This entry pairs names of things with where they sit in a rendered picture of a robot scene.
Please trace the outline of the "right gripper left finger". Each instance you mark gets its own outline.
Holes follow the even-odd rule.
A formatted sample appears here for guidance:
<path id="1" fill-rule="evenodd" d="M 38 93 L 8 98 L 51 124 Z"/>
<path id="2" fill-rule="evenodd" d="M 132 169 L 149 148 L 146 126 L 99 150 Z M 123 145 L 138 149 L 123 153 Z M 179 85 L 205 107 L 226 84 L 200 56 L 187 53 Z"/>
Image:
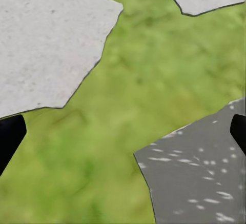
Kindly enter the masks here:
<path id="1" fill-rule="evenodd" d="M 22 115 L 0 119 L 0 175 L 27 133 Z"/>

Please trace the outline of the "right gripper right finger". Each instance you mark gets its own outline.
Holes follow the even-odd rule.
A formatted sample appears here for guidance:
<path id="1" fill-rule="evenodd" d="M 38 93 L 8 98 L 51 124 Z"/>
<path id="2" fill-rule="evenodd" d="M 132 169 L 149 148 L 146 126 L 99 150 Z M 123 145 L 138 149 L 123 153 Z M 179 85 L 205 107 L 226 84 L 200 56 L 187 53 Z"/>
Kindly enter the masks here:
<path id="1" fill-rule="evenodd" d="M 246 116 L 240 114 L 234 115 L 230 134 L 235 138 L 246 155 Z"/>

